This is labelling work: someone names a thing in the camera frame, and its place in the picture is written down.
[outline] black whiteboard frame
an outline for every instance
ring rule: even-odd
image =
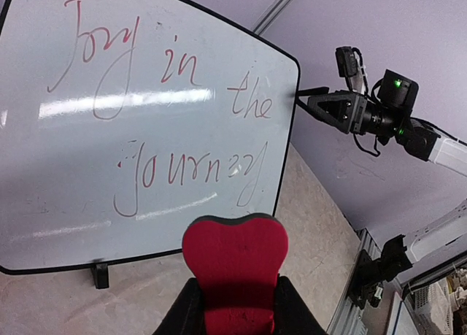
[[[198,10],[201,10],[202,12],[205,12],[206,14],[209,14],[213,16],[214,18],[217,18],[218,20],[223,21],[224,23],[227,23],[230,26],[233,26],[234,28],[239,29],[240,31],[249,34],[251,37],[257,39],[258,41],[268,45],[269,47],[273,48],[277,52],[285,55],[289,59],[291,59],[293,62],[295,62],[297,69],[298,69],[298,79],[297,79],[297,87],[296,87],[296,94],[298,92],[298,85],[300,83],[300,75],[301,75],[301,70],[300,70],[300,64],[298,63],[298,60],[294,58],[291,54],[286,53],[284,50],[280,49],[276,45],[273,45],[272,43],[268,42],[264,38],[258,36],[257,34],[254,34],[247,28],[240,26],[238,23],[233,22],[232,20],[217,14],[216,12],[213,12],[211,9],[208,9],[206,7],[203,7],[200,4],[195,3],[194,1],[191,0],[178,0],[181,1],[185,4],[188,4]],[[0,12],[0,37],[1,37],[1,30],[3,29],[5,20],[7,18],[7,13],[9,6],[11,4],[12,0],[5,0],[3,9]],[[284,177],[284,171],[285,171],[285,162],[287,160],[287,154],[289,151],[289,145],[290,145],[290,137],[292,134],[292,126],[293,126],[293,118],[295,117],[295,110],[296,110],[296,103],[293,103],[293,110],[292,110],[292,120],[290,122],[290,128],[289,128],[289,134],[287,136],[287,144],[285,147],[285,154],[284,154],[284,160],[282,162],[282,171],[280,175],[280,181],[279,181],[279,187],[277,188],[277,195],[276,195],[276,201],[274,203],[274,209],[272,212],[272,215],[275,216],[276,214],[276,209],[277,209],[277,204],[279,201],[279,194],[280,194],[280,189],[282,187],[282,180]],[[93,266],[95,266],[98,263],[106,263],[107,265],[115,265],[115,264],[122,264],[122,263],[130,263],[130,262],[136,262],[136,261],[143,261],[143,260],[148,260],[151,258],[158,258],[162,256],[168,256],[168,255],[173,255],[176,253],[181,253],[182,249],[177,249],[177,250],[170,250],[170,251],[165,251],[162,253],[153,253],[149,255],[142,255],[142,256],[136,256],[136,257],[130,257],[130,258],[121,258],[118,260],[113,260],[113,261],[95,261],[93,263],[86,263],[86,264],[79,264],[75,266],[62,266],[62,267],[50,267],[50,268],[41,268],[41,269],[6,269],[2,266],[0,266],[0,272],[8,275],[26,275],[26,274],[43,274],[43,273],[53,273],[53,272],[66,272],[66,271],[74,271],[74,270],[79,270],[79,269],[89,269]]]

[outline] eraser felt pad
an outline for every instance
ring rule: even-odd
[[[183,256],[203,293],[207,335],[272,334],[274,289],[287,249],[284,227],[266,214],[204,216],[188,227]]]

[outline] wire basket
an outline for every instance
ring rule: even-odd
[[[415,314],[428,335],[452,335],[452,309],[446,279],[414,292]]]

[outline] beige floor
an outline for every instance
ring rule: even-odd
[[[292,280],[326,328],[352,268],[358,238],[292,147],[277,218],[290,239],[281,274]],[[181,255],[111,266],[106,290],[94,288],[89,271],[0,274],[0,334],[151,334],[190,276]]]

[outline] black clamp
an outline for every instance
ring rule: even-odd
[[[96,289],[107,289],[109,287],[109,266],[107,263],[97,263],[90,268],[93,274]]]
[[[190,278],[153,335],[205,335],[201,288]],[[278,277],[274,291],[273,335],[326,335],[287,277]]]
[[[412,268],[406,251],[404,235],[388,240],[381,257],[375,260],[362,250],[347,292],[352,302],[360,309],[365,308],[367,301],[372,307],[378,307],[382,297],[382,282],[390,282],[399,273]]]

